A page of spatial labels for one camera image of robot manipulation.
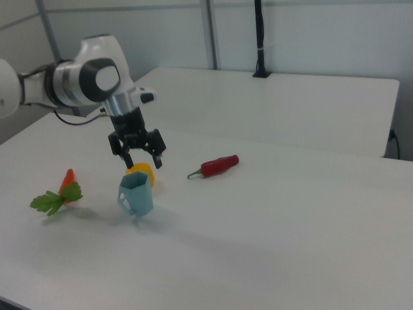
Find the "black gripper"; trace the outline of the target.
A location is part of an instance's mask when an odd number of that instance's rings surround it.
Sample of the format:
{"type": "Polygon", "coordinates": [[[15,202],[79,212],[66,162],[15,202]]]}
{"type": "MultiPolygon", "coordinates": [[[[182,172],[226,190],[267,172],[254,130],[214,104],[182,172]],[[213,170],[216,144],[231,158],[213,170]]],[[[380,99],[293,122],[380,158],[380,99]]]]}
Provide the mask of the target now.
{"type": "Polygon", "coordinates": [[[112,154],[119,156],[127,169],[133,167],[130,149],[143,149],[152,156],[156,169],[163,165],[161,157],[166,150],[165,142],[158,129],[147,132],[140,108],[122,116],[110,116],[114,132],[108,136],[112,154]]]}

